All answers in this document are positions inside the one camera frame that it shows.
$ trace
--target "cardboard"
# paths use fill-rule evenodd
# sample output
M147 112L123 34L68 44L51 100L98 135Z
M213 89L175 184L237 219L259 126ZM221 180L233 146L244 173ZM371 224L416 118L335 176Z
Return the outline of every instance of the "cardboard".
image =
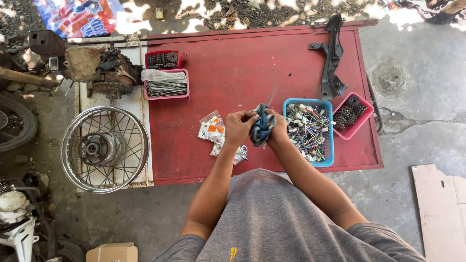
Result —
M102 244L86 253L86 262L137 262L133 242Z
M411 170L425 257L430 262L466 262L466 179L447 176L435 165Z

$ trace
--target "wooden stick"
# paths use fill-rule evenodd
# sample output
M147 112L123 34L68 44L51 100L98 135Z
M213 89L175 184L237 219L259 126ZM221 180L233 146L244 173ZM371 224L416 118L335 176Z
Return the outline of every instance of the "wooden stick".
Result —
M453 0L448 5L440 9L441 12L454 14L466 7L466 0Z
M9 70L3 67L0 67L0 77L21 83L33 84L43 87L54 87L58 86L59 84L59 82L48 80L40 76L32 76L29 74Z

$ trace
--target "spoked wheel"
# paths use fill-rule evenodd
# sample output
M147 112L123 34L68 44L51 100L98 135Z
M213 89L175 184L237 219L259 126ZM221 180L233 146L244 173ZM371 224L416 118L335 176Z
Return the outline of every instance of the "spoked wheel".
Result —
M0 96L0 153L29 142L37 133L37 119L25 105Z
M60 154L63 170L75 186L92 193L110 193L142 172L149 156L149 139L133 114L97 106L69 124Z

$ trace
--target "yellow logo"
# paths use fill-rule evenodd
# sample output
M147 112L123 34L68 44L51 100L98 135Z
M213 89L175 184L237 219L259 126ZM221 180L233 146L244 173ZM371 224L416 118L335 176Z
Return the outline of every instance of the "yellow logo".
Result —
M230 254L230 261L234 258L234 255L236 255L236 251L238 251L235 247L232 247L230 249L231 254Z

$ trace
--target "gray t-shirt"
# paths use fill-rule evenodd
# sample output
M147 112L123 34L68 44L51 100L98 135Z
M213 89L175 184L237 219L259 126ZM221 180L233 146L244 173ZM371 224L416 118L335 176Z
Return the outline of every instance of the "gray t-shirt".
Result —
M154 262L425 262L390 228L359 223L347 231L282 176L255 169L233 177L209 239L180 237Z

